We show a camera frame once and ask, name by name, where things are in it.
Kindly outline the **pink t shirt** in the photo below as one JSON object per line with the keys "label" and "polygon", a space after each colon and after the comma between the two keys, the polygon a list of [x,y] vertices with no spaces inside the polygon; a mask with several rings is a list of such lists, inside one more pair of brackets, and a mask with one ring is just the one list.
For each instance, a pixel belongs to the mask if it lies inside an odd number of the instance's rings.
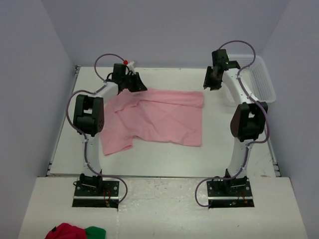
{"label": "pink t shirt", "polygon": [[104,106],[100,134],[104,155],[133,147],[134,138],[150,142],[202,145],[203,92],[125,89]]}

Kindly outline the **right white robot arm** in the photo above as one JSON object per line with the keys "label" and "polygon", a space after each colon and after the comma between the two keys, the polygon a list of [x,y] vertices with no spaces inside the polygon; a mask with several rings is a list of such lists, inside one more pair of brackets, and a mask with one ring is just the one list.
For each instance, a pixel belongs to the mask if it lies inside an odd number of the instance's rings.
{"label": "right white robot arm", "polygon": [[266,102],[258,101],[247,84],[240,78],[237,61],[228,58],[225,49],[212,52],[212,66],[207,68],[203,87],[219,90],[225,85],[237,108],[230,123],[234,148],[225,176],[214,178],[208,185],[210,196],[233,197],[247,188],[247,163],[250,151],[264,131],[268,110]]}

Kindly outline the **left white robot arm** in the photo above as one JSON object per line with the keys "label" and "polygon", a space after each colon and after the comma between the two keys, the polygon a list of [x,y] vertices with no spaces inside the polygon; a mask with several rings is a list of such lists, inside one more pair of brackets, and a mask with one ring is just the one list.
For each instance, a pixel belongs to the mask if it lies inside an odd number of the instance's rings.
{"label": "left white robot arm", "polygon": [[69,106],[66,108],[66,116],[70,125],[84,136],[84,169],[76,184],[76,192],[89,193],[97,196],[111,187],[105,185],[102,168],[99,160],[100,132],[104,127],[104,103],[107,96],[111,96],[111,89],[115,95],[127,89],[130,92],[145,92],[146,86],[141,81],[139,73],[135,70],[135,62],[124,61],[115,63],[113,71],[103,85],[90,92],[88,90],[77,90],[71,97],[75,97],[73,119],[69,116]]}

